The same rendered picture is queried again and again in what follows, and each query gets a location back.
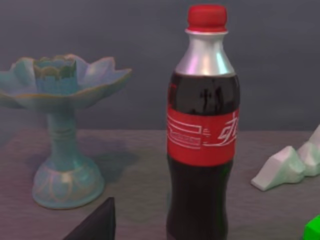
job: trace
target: table surface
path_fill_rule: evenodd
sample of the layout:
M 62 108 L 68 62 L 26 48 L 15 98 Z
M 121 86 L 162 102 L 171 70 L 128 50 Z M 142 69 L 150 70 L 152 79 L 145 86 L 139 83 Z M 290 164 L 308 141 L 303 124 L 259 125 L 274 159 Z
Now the table surface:
M 311 132 L 240 132 L 227 190 L 228 240 L 297 240 L 320 213 L 320 177 L 261 192 L 250 185 L 269 156 L 299 147 Z M 117 240 L 165 240 L 170 178 L 162 130 L 79 130 L 81 151 L 99 165 L 103 195 L 73 210 L 48 210 L 31 197 L 50 152 L 43 129 L 26 129 L 0 147 L 1 240 L 62 240 L 105 199 L 115 197 Z

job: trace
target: red bottle cap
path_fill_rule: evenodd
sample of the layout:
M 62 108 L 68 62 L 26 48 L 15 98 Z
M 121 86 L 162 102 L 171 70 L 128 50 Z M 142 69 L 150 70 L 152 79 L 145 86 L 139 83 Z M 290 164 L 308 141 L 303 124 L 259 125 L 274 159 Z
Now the red bottle cap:
M 193 5 L 188 13 L 188 30 L 203 33 L 226 32 L 227 10 L 222 5 Z

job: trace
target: green block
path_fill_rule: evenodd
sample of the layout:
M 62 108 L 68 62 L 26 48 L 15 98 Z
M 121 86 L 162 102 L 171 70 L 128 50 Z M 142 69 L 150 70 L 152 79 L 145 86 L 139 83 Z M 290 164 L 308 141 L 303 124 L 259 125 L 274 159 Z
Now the green block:
M 320 215 L 305 225 L 303 240 L 320 240 Z

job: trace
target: cola bottle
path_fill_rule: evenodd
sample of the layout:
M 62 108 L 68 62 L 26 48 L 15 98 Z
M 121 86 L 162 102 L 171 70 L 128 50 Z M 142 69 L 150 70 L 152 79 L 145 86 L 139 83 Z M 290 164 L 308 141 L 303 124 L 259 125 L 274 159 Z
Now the cola bottle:
M 189 47 L 168 88 L 168 240 L 226 240 L 226 189 L 235 155 L 240 87 L 223 48 L 227 11 L 193 5 Z

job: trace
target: bottle neck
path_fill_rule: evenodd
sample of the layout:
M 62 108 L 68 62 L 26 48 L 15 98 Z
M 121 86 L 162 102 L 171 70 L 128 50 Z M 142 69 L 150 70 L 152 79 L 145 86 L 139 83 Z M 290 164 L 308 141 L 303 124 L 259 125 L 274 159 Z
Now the bottle neck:
M 223 47 L 227 32 L 201 33 L 186 30 L 189 47 L 175 72 L 192 76 L 235 75 Z

